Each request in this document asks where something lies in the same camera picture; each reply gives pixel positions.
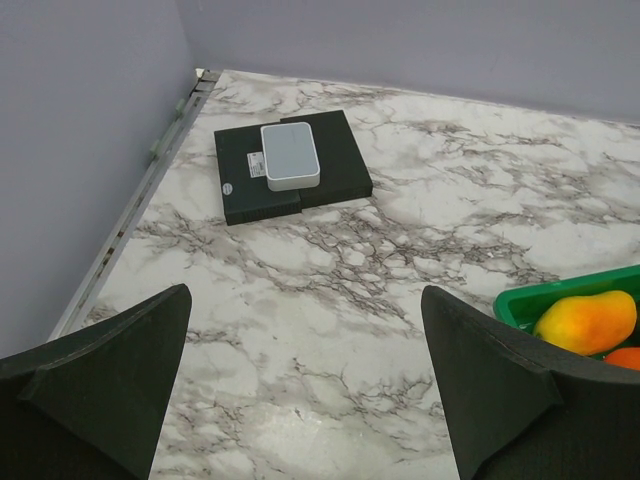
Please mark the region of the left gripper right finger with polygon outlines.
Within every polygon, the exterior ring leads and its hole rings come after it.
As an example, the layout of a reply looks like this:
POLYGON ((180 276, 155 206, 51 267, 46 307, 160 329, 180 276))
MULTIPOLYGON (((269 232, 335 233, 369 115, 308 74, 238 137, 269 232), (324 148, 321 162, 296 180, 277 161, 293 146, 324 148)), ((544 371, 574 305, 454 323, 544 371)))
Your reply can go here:
POLYGON ((638 372, 552 346, 436 286, 421 312, 460 478, 638 478, 638 372))

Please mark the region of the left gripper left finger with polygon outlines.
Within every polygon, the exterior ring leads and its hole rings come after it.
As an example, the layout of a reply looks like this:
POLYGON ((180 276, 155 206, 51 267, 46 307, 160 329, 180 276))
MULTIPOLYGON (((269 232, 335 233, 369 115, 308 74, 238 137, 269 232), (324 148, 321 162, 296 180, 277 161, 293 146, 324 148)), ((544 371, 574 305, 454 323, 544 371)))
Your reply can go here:
POLYGON ((191 308, 175 285, 2 359, 2 478, 148 478, 191 308))

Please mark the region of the green plastic tray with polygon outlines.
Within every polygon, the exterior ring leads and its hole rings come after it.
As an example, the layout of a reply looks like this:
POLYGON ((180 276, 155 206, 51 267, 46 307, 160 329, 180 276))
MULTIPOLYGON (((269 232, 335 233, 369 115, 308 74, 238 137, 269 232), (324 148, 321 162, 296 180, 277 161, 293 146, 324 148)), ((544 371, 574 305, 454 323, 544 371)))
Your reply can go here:
POLYGON ((506 290, 493 312, 539 340, 602 360, 639 346, 639 267, 506 290))

